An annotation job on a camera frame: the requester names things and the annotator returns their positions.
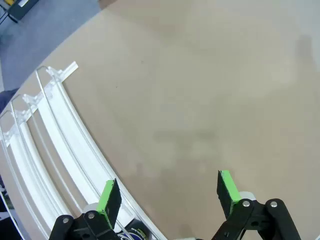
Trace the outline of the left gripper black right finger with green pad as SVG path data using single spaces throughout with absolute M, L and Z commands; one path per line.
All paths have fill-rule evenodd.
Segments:
M 246 231 L 257 231 L 263 240 L 301 239 L 281 199 L 262 204 L 251 195 L 241 196 L 228 170 L 218 171 L 216 192 L 226 220 L 214 240 L 241 240 Z

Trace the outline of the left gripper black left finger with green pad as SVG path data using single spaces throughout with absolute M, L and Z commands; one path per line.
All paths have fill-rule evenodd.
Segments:
M 114 231 L 122 203 L 116 179 L 108 180 L 95 210 L 73 218 L 60 215 L 52 228 L 50 240 L 119 240 Z

